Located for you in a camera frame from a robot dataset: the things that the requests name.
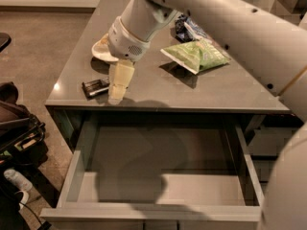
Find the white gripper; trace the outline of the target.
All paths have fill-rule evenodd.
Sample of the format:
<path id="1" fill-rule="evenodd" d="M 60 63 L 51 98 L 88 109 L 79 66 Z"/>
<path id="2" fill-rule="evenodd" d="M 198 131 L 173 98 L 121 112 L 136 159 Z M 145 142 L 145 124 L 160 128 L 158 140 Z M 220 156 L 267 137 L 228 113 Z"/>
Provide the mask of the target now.
<path id="1" fill-rule="evenodd" d="M 116 63 L 109 65 L 108 100 L 121 102 L 134 74 L 133 63 L 145 55 L 150 48 L 150 43 L 133 36 L 124 27 L 120 16 L 109 28 L 107 40 L 110 53 L 119 58 Z"/>

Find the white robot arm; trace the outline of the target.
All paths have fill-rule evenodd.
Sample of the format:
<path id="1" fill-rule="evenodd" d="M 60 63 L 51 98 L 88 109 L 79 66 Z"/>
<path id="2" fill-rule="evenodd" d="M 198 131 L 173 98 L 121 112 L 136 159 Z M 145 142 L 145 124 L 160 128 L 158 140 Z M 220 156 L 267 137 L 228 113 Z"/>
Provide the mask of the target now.
<path id="1" fill-rule="evenodd" d="M 307 31 L 242 0 L 130 0 L 108 31 L 117 58 L 137 61 L 174 11 L 201 26 L 267 90 L 307 123 Z M 307 230 L 307 139 L 300 128 L 281 151 L 257 230 Z"/>

